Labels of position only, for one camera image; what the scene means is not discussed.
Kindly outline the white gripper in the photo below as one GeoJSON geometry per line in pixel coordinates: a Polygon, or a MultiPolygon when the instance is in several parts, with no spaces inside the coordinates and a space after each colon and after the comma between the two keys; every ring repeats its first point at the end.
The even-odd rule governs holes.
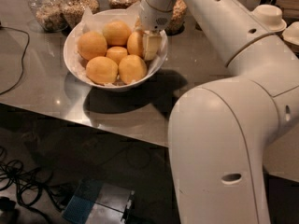
{"type": "Polygon", "coordinates": [[[164,30],[172,18],[172,4],[166,0],[141,0],[139,17],[136,18],[134,31],[148,30],[143,34],[143,58],[151,61],[161,46],[164,30]]]}

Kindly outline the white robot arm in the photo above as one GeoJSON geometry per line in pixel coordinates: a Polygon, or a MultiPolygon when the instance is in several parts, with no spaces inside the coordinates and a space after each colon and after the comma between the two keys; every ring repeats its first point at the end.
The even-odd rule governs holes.
{"type": "MultiPolygon", "coordinates": [[[[163,29],[174,0],[142,0],[140,20],[163,29]]],[[[263,151],[298,120],[299,62],[237,0],[183,0],[231,77],[185,92],[168,146],[181,224],[271,224],[263,151]]]]}

